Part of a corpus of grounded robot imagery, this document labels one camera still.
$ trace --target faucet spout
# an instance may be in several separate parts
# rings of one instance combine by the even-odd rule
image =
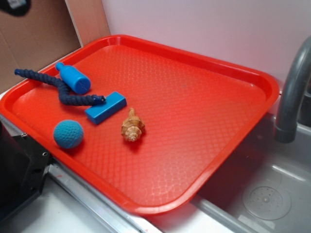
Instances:
[[[278,142],[294,141],[298,114],[311,78],[311,36],[301,45],[288,73],[274,124]]]

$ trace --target red tray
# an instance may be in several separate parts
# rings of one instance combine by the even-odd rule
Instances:
[[[2,98],[0,112],[139,215],[189,201],[279,95],[276,81],[260,71],[125,35],[96,40],[62,62],[91,79],[89,94],[117,91],[128,105],[95,125],[84,113],[88,107],[65,106],[55,87],[26,80]],[[59,77],[54,65],[43,72]],[[130,107],[146,125],[134,143],[121,136]],[[63,150],[53,139],[65,119],[85,131],[75,149]]]

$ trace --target knitted ball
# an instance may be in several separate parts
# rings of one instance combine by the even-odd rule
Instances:
[[[77,147],[83,139],[82,126],[73,120],[64,120],[58,123],[54,129],[54,140],[62,148]]]

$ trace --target spiral shell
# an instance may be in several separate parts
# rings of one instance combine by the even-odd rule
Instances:
[[[126,141],[135,142],[140,139],[141,134],[145,131],[145,124],[135,115],[135,110],[130,108],[128,118],[122,124],[121,134]]]

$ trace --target tray rim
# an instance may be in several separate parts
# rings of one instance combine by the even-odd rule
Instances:
[[[104,181],[100,176],[95,174],[95,172],[89,170],[88,168],[80,164],[80,162],[71,158],[64,151],[60,150],[59,148],[49,146],[50,143],[48,142],[48,140],[41,137],[40,134],[37,134],[34,129],[26,125],[16,115],[12,114],[12,112],[10,112],[10,107],[13,105],[16,99],[14,98],[14,95],[21,96],[23,93],[27,93],[26,90],[32,90],[33,88],[41,85],[41,83],[33,80],[24,80],[20,84],[11,88],[0,100],[0,113],[3,114],[13,124],[16,124],[16,126],[18,126],[21,130],[32,136],[44,147],[48,147],[48,150],[50,151],[51,154],[53,155],[57,153],[61,154],[61,156],[60,155],[54,156],[56,157],[57,160],[59,160],[65,166],[68,166],[76,174],[85,179],[100,192],[107,195],[109,198],[111,198],[114,202],[116,202],[125,210],[138,215],[154,215],[173,210],[178,206],[187,203],[196,194],[199,188],[226,160],[226,158],[231,154],[234,148],[247,136],[247,134],[255,127],[255,125],[261,120],[261,118],[266,114],[266,112],[270,109],[270,107],[275,103],[275,101],[279,96],[279,87],[276,80],[271,75],[266,74],[264,72],[128,35],[112,35],[99,38],[89,43],[85,47],[82,47],[76,50],[75,52],[65,56],[58,62],[63,62],[66,65],[74,65],[78,61],[84,59],[85,58],[84,56],[86,54],[90,55],[103,47],[112,45],[125,45],[129,47],[129,44],[131,44],[132,46],[130,47],[133,48],[133,43],[136,43],[136,45],[143,43],[145,47],[144,50],[142,51],[152,52],[153,54],[156,53],[156,55],[164,56],[182,63],[189,64],[189,61],[191,61],[192,62],[191,65],[196,66],[198,68],[207,69],[206,63],[209,63],[210,66],[214,67],[214,69],[208,70],[215,72],[216,69],[219,69],[221,72],[217,73],[226,75],[234,79],[239,79],[247,83],[252,83],[258,86],[260,89],[262,89],[266,94],[266,102],[261,106],[261,108],[258,109],[258,112],[253,115],[252,119],[249,120],[239,130],[239,132],[230,140],[230,142],[225,146],[225,148],[211,161],[209,166],[204,169],[204,171],[191,184],[191,186],[173,201],[163,204],[161,206],[141,206],[135,203],[121,191],[117,190],[114,186]],[[47,73],[52,76],[57,75],[58,71],[55,68],[55,63],[52,63],[51,65],[43,69],[41,72]],[[241,74],[244,74],[245,76],[250,76],[248,78],[250,82],[246,81],[245,79],[241,79]],[[216,161],[218,160],[219,157],[223,159],[220,164],[218,161]]]

